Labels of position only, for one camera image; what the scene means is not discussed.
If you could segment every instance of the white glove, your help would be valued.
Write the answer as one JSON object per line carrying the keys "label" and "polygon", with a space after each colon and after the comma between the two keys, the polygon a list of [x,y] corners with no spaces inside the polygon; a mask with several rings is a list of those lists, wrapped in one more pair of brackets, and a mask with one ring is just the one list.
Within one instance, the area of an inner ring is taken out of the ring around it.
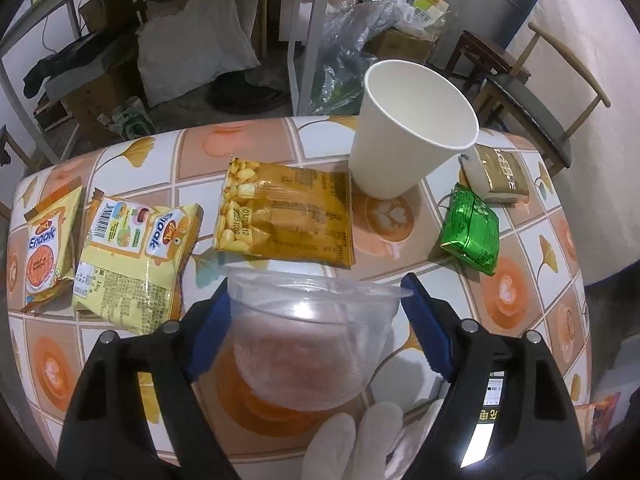
{"label": "white glove", "polygon": [[402,428],[402,411],[391,402],[371,406],[362,417],[356,439],[353,418],[337,413],[309,444],[302,480],[390,480],[400,478],[414,460],[438,415],[442,400]]}

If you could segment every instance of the transparent plastic bowl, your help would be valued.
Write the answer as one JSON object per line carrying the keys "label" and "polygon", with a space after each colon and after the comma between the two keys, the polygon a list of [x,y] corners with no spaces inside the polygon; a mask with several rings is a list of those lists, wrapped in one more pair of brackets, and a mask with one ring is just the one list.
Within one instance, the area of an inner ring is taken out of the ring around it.
{"label": "transparent plastic bowl", "polygon": [[353,280],[227,270],[242,378],[261,399],[304,412],[340,406],[364,389],[400,298],[412,294]]}

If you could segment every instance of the chair seat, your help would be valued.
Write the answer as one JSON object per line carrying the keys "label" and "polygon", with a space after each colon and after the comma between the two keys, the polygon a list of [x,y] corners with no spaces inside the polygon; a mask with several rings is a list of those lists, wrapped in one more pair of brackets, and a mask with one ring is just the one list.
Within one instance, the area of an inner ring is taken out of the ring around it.
{"label": "chair seat", "polygon": [[540,132],[566,168],[571,166],[571,146],[562,124],[523,83],[508,74],[490,75],[487,84],[517,108],[527,122]]}

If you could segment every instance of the green foil wrapper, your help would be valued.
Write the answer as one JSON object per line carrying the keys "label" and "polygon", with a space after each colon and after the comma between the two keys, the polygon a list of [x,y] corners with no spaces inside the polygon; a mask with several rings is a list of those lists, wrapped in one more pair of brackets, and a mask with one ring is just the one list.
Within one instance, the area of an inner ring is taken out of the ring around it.
{"label": "green foil wrapper", "polygon": [[498,262],[498,217],[478,195],[456,184],[444,219],[440,246],[473,268],[494,275]]}

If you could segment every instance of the paper cup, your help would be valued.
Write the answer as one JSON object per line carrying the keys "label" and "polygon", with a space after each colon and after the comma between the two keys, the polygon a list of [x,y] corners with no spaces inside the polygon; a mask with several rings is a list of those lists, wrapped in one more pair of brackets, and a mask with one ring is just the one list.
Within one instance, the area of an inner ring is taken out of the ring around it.
{"label": "paper cup", "polygon": [[349,169],[369,196],[402,195],[478,138],[471,104],[427,67],[380,61],[367,70],[364,89]]}

